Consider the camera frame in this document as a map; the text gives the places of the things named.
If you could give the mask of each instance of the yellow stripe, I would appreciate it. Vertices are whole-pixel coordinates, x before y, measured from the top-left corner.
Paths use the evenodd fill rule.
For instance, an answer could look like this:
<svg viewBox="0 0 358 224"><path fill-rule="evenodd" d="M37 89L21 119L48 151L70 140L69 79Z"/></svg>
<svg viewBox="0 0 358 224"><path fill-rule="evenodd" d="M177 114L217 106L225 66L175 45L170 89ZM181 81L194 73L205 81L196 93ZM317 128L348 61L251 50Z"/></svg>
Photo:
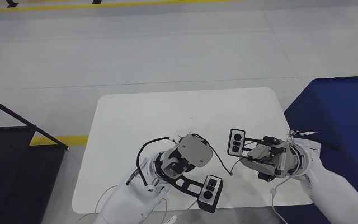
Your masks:
<svg viewBox="0 0 358 224"><path fill-rule="evenodd" d="M67 146L85 146L88 141L88 136L57 136L56 139L60 140ZM46 137L34 137L31 140L31 146L56 144Z"/></svg>
<svg viewBox="0 0 358 224"><path fill-rule="evenodd" d="M15 8L0 8L0 12L13 12L13 11L34 11L34 10L73 10L84 8L107 8L107 7L128 7L128 6L147 6L157 4L180 4L180 3L209 3L209 2L229 2L240 0L166 0L166 1L149 1L149 2L118 2L108 4L78 4L66 6L29 6L21 7L19 4Z"/></svg>

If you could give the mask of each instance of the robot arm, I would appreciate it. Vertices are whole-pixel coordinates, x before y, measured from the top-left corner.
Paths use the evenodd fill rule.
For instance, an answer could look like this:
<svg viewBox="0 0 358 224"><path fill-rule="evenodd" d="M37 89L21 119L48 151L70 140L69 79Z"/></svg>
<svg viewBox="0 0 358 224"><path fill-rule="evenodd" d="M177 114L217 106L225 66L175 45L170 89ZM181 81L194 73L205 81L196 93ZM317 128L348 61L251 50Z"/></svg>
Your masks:
<svg viewBox="0 0 358 224"><path fill-rule="evenodd" d="M173 148L145 158L139 164L144 147L160 140L169 138L155 139L142 147L137 158L137 169L125 183L116 187L94 224L143 223L171 186L197 198L199 208L211 213L215 211L223 187L222 179L208 175L205 182L200 183L184 176L184 173L203 167L211 160L213 149L209 143L197 134L188 134ZM183 184L176 184L180 179ZM190 191L188 188L191 184L201 187L201 192Z"/></svg>
<svg viewBox="0 0 358 224"><path fill-rule="evenodd" d="M238 148L234 143L236 134L243 139ZM258 171L259 179L270 182L274 178L292 176L301 181L305 192L330 222L358 223L358 192L345 178L323 167L319 143L299 138L288 142L272 137L256 140L244 135L242 130L231 130L228 153L244 158L241 163ZM246 149L245 140L257 142L257 146Z"/></svg>

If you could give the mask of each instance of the white table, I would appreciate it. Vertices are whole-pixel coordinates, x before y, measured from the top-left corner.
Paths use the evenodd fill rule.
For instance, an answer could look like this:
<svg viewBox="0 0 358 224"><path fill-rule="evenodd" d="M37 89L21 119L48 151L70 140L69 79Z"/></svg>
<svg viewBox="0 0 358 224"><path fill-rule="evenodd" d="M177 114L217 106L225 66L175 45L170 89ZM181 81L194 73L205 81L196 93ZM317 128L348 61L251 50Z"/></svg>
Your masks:
<svg viewBox="0 0 358 224"><path fill-rule="evenodd" d="M190 131L206 138L227 167L236 157L227 155L229 131L243 129L246 136L260 139L274 136L286 139L289 126L275 93L268 88L158 92L106 95L97 105L88 144L72 199L77 213L91 213L101 194L110 186L127 180L135 169L141 146L154 138L174 137ZM170 141L149 145L141 157L172 147ZM270 189L282 179L267 183L257 171L237 164L229 176L214 156L203 168L187 177L204 182L207 174L223 178L218 208L270 206ZM99 206L110 193L107 193ZM167 196L168 210L184 210L195 198L172 188ZM310 204L300 182L289 180L278 189L275 205Z"/></svg>

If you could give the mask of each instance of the control pad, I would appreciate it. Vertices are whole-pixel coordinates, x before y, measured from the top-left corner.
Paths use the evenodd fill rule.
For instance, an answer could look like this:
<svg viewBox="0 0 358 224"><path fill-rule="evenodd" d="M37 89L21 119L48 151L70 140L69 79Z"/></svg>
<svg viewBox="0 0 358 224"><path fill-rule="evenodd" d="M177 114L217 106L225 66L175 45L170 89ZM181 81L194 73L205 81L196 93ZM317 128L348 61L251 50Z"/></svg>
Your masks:
<svg viewBox="0 0 358 224"><path fill-rule="evenodd" d="M199 208L210 213L214 213L218 204L220 193L223 189L223 180L217 176L208 175L204 186L201 189L197 204Z"/></svg>
<svg viewBox="0 0 358 224"><path fill-rule="evenodd" d="M228 154L230 156L241 156L244 147L244 140L244 130L231 129L228 144Z"/></svg>

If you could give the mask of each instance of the gray floor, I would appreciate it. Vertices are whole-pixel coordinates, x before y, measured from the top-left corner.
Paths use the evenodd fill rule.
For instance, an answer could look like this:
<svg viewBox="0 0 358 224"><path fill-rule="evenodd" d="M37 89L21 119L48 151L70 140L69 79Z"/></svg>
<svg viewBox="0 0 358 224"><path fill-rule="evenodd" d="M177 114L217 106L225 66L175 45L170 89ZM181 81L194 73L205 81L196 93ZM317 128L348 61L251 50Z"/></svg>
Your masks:
<svg viewBox="0 0 358 224"><path fill-rule="evenodd" d="M314 78L358 74L357 2L2 13L0 102L55 136L89 134L106 94L269 87L285 110ZM0 113L0 125L14 124ZM83 153L67 152L43 224L73 224L81 216L71 200ZM173 213L181 212L167 218ZM187 211L177 221L218 222L278 220L269 208L241 208Z"/></svg>

